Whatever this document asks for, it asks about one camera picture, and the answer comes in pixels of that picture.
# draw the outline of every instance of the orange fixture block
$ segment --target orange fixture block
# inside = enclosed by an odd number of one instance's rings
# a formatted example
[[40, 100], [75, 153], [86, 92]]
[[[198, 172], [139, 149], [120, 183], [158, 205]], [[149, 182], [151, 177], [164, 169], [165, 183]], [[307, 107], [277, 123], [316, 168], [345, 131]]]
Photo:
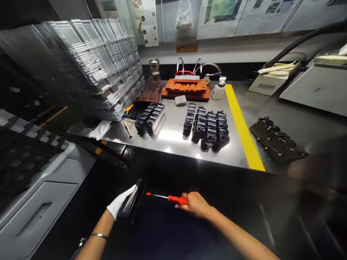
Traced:
[[170, 79], [165, 90], [167, 92], [179, 92], [184, 94], [202, 94], [206, 93], [207, 85], [206, 80], [187, 80], [187, 79]]
[[186, 93], [182, 93], [182, 92], [173, 92], [173, 91], [166, 91], [166, 89], [163, 89], [163, 93], [162, 93], [162, 97], [163, 98], [175, 98], [177, 96], [182, 96], [185, 95], [185, 98], [187, 100], [200, 100], [200, 101], [204, 101], [204, 102], [208, 102], [210, 100], [210, 88], [207, 87], [206, 92], [205, 93], [192, 93], [192, 92], [186, 92]]

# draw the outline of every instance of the small white block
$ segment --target small white block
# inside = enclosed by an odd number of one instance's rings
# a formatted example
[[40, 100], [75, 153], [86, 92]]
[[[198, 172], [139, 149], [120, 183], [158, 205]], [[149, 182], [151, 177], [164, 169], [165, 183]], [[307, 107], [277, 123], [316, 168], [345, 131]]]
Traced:
[[187, 103], [187, 99], [185, 98], [185, 96], [178, 96], [175, 97], [175, 103], [176, 106], [185, 105]]

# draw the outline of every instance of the clear plastic tray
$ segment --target clear plastic tray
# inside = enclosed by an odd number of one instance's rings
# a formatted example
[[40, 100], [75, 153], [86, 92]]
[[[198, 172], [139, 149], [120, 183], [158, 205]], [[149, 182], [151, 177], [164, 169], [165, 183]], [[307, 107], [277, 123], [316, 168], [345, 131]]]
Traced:
[[132, 76], [126, 76], [120, 82], [113, 85], [107, 91], [101, 95], [90, 96], [90, 99], [79, 99], [78, 104], [83, 107], [97, 108], [97, 109], [109, 109], [114, 106], [121, 97], [131, 88], [131, 86], [139, 79], [139, 75], [136, 73]]
[[1, 31], [0, 46], [59, 104], [120, 105], [142, 74], [134, 33], [118, 19], [48, 21]]
[[120, 122], [125, 110], [139, 97], [145, 89], [145, 79], [140, 77], [136, 83], [109, 109], [85, 109], [85, 112], [103, 120]]

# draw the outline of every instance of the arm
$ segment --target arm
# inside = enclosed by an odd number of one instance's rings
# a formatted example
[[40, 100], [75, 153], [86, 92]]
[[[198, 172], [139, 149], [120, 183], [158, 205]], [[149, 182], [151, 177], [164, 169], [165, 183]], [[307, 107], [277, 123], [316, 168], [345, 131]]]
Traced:
[[279, 260], [266, 246], [240, 228], [214, 207], [198, 192], [183, 193], [188, 205], [177, 204], [175, 208], [190, 211], [197, 217], [209, 220], [249, 260]]
[[[92, 234], [103, 234], [109, 236], [113, 224], [116, 221], [118, 210], [122, 206], [125, 199], [135, 190], [136, 185], [132, 186], [127, 191], [120, 194], [117, 198], [112, 201], [110, 205], [101, 216], [99, 222], [95, 226]], [[76, 260], [99, 260], [101, 259], [102, 253], [105, 249], [107, 240], [102, 237], [91, 236], [82, 250], [79, 252]]]

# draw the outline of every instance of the metal faucet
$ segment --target metal faucet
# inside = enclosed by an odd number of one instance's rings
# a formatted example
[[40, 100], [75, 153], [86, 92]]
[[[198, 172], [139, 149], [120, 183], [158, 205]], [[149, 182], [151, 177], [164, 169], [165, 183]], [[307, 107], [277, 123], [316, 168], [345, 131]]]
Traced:
[[193, 72], [195, 73], [195, 68], [199, 61], [200, 61], [200, 74], [201, 74], [202, 73], [202, 58], [201, 57], [199, 57], [198, 60], [196, 61]]
[[182, 57], [179, 57], [179, 58], [177, 59], [177, 63], [176, 63], [176, 72], [178, 71], [178, 67], [180, 66], [180, 59], [181, 59], [181, 61], [182, 61], [182, 75], [184, 75], [184, 63], [183, 63]]

